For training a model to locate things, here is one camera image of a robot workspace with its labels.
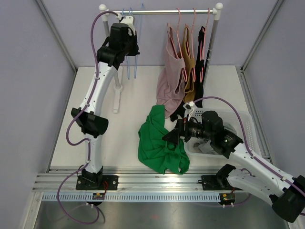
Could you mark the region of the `light blue hanger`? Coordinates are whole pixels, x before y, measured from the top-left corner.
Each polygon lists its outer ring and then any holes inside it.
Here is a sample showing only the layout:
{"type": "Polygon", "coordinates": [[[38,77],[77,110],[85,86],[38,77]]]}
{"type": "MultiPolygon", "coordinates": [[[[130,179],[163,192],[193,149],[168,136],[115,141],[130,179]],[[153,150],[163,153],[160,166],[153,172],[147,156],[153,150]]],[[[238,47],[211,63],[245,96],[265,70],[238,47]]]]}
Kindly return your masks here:
{"type": "MultiPolygon", "coordinates": [[[[124,8],[122,9],[122,17],[124,17],[124,8]]],[[[130,57],[126,56],[126,71],[127,71],[127,79],[130,80],[130,57]]]]}
{"type": "MultiPolygon", "coordinates": [[[[140,45],[141,32],[142,32],[142,15],[134,18],[134,26],[135,26],[135,31],[137,32],[138,45],[140,45]]],[[[137,67],[138,67],[138,55],[134,56],[134,70],[133,70],[134,79],[136,79],[137,76],[137,67]]]]}

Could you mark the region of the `grey tank top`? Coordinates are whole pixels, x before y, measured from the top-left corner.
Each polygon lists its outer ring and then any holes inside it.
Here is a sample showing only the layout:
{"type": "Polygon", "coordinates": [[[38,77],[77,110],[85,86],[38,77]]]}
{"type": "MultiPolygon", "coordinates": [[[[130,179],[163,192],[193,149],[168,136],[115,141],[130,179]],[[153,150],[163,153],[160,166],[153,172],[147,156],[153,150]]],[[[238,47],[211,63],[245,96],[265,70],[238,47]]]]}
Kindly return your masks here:
{"type": "MultiPolygon", "coordinates": [[[[233,132],[235,135],[237,134],[236,129],[228,122],[224,123],[224,128],[230,132],[233,132]]],[[[207,155],[220,155],[215,152],[213,148],[210,146],[209,140],[203,140],[201,142],[195,142],[193,144],[193,149],[196,153],[199,154],[207,154],[207,155]]]]}

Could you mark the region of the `green tank top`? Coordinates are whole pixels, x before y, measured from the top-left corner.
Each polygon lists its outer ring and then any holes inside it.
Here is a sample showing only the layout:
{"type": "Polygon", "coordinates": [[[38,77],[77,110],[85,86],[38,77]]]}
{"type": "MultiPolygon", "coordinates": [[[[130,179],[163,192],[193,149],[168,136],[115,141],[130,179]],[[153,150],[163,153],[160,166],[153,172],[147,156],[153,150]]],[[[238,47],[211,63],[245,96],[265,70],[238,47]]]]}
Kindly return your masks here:
{"type": "Polygon", "coordinates": [[[138,131],[138,159],[159,174],[170,171],[182,175],[189,170],[190,159],[182,140],[178,145],[163,140],[169,133],[164,125],[165,107],[154,105],[138,131]]]}

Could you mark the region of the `pink tank top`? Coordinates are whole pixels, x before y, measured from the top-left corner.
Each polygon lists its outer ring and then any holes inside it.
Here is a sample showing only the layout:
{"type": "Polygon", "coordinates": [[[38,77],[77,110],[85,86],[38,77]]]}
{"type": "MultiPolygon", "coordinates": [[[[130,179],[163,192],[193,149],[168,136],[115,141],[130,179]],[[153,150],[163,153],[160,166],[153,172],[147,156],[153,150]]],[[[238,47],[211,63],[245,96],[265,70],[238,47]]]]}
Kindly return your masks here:
{"type": "Polygon", "coordinates": [[[179,107],[184,98],[185,63],[181,51],[175,44],[176,31],[168,25],[167,43],[164,49],[164,68],[158,77],[156,99],[164,106],[165,118],[169,118],[179,107]]]}

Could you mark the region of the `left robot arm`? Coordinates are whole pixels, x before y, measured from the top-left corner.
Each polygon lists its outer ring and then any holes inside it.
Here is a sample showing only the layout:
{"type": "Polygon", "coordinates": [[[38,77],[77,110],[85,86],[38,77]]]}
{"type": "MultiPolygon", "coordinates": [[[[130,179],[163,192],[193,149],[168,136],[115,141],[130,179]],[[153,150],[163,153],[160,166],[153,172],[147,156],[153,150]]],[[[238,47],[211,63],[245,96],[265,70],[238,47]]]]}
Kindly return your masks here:
{"type": "Polygon", "coordinates": [[[132,22],[114,23],[110,35],[98,50],[94,78],[79,108],[73,108],[71,115],[81,128],[88,145],[86,167],[78,175],[77,190],[105,189],[109,177],[104,178],[102,171],[102,136],[105,134],[109,121],[101,117],[102,103],[111,80],[118,73],[120,64],[126,56],[139,54],[137,33],[132,22]]]}

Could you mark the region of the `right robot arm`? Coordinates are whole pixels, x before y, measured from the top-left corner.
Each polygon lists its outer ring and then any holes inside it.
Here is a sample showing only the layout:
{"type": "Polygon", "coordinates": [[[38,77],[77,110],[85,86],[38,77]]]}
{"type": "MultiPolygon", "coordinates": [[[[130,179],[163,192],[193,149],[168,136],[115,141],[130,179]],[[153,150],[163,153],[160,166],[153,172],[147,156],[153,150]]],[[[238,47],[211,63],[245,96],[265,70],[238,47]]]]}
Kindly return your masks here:
{"type": "Polygon", "coordinates": [[[245,138],[225,129],[215,111],[202,113],[201,121],[193,117],[179,119],[172,131],[163,137],[177,145],[191,138],[208,140],[215,152],[241,166],[226,164],[216,174],[218,187],[241,189],[269,204],[273,211],[293,223],[305,209],[305,178],[294,177],[252,151],[245,138]]]}

